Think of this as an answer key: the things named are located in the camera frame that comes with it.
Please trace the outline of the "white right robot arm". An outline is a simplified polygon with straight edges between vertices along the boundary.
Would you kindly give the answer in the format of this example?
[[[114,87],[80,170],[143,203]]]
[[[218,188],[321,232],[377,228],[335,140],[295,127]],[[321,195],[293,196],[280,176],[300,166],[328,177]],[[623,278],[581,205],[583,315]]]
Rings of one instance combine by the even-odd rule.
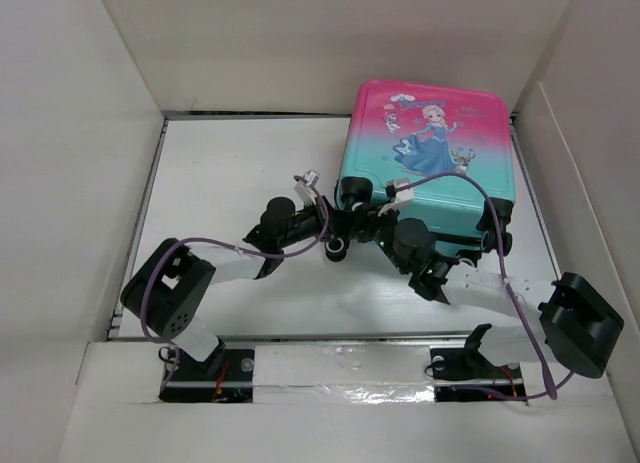
[[[582,377],[603,376],[624,321],[581,275],[531,281],[477,269],[440,254],[422,221],[394,211],[368,217],[358,237],[375,242],[423,299],[511,318],[504,326],[478,324],[466,341],[467,356],[493,366],[548,359]]]

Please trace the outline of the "pink and teal suitcase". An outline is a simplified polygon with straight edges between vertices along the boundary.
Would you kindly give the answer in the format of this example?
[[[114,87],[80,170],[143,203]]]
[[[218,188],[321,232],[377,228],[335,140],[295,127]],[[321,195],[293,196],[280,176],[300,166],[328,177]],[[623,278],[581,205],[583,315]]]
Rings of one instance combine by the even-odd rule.
[[[395,80],[358,90],[334,205],[383,204],[388,182],[415,183],[403,218],[422,220],[440,253],[476,260],[496,249],[516,202],[509,113],[497,95]]]

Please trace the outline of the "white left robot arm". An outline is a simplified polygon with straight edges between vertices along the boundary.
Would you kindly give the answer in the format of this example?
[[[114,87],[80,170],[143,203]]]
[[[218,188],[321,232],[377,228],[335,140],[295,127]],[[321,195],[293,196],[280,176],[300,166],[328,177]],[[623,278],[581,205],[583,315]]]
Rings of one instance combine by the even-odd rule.
[[[317,196],[298,208],[275,197],[241,245],[198,237],[164,240],[125,284],[120,301],[150,339],[174,345],[176,362],[191,360],[211,376],[222,366],[226,346],[196,316],[210,286],[266,278],[295,257],[290,248],[298,243],[306,249],[322,244],[328,258],[340,261],[376,213],[363,202],[341,210]]]

